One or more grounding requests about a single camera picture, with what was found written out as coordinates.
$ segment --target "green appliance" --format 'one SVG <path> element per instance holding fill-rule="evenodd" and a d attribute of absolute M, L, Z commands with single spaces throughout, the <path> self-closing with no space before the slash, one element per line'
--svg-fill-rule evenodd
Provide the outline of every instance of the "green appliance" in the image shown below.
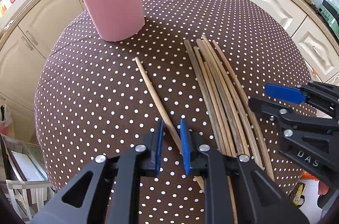
<path fill-rule="evenodd" d="M 339 9 L 331 1 L 323 0 L 319 12 L 339 39 Z"/>

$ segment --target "round table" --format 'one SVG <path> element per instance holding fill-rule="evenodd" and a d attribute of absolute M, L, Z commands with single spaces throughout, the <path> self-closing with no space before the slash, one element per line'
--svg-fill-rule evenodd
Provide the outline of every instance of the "round table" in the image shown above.
<path fill-rule="evenodd" d="M 143 0 L 145 26 L 121 42 L 101 39 L 87 11 L 62 32 L 42 72 L 35 96 L 38 141 L 48 177 L 60 189 L 98 154 L 118 156 L 153 131 L 159 112 L 134 58 L 148 72 L 175 125 L 215 145 L 184 40 L 215 39 L 248 96 L 265 96 L 265 84 L 305 84 L 304 60 L 285 30 L 249 0 Z M 315 116 L 308 105 L 300 114 Z M 301 169 L 278 154 L 274 125 L 259 119 L 276 183 L 289 193 Z M 203 223 L 204 196 L 186 177 L 171 136 L 164 137 L 158 178 L 143 178 L 140 223 Z"/>

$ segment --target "pink cup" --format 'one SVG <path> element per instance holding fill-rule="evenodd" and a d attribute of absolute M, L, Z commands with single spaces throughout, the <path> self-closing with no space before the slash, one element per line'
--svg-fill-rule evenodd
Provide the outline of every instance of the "pink cup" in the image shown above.
<path fill-rule="evenodd" d="M 141 0 L 84 0 L 84 3 L 103 40 L 124 40 L 145 25 Z"/>

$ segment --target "metal bolt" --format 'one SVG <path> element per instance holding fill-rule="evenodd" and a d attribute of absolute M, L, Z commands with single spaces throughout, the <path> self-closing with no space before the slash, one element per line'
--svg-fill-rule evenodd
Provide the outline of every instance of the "metal bolt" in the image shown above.
<path fill-rule="evenodd" d="M 291 137 L 293 135 L 293 131 L 291 129 L 286 129 L 284 131 L 284 136 L 285 137 Z"/>
<path fill-rule="evenodd" d="M 208 144 L 201 144 L 199 146 L 199 150 L 200 151 L 209 151 L 210 150 L 210 146 Z"/>
<path fill-rule="evenodd" d="M 103 162 L 105 162 L 106 161 L 106 156 L 105 155 L 98 155 L 96 158 L 95 158 L 95 161 L 97 162 L 97 163 L 103 163 Z"/>
<path fill-rule="evenodd" d="M 250 157 L 247 156 L 246 154 L 241 154 L 241 155 L 239 156 L 239 161 L 240 161 L 240 162 L 248 162 L 249 160 L 250 160 Z"/>
<path fill-rule="evenodd" d="M 137 152 L 144 152 L 146 150 L 146 146 L 143 145 L 143 144 L 138 144 L 136 147 L 135 147 L 135 151 Z"/>

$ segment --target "white plastic bag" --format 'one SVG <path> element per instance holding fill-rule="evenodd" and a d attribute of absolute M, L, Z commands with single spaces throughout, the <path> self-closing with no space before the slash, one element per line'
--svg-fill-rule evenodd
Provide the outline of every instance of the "white plastic bag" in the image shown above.
<path fill-rule="evenodd" d="M 4 112 L 5 118 L 2 121 L 2 114 L 0 113 L 0 133 L 10 136 L 11 131 L 13 130 L 13 125 L 12 125 L 13 119 L 11 116 L 11 111 L 10 111 L 9 106 L 7 104 L 4 104 L 3 106 L 5 109 L 5 112 Z"/>

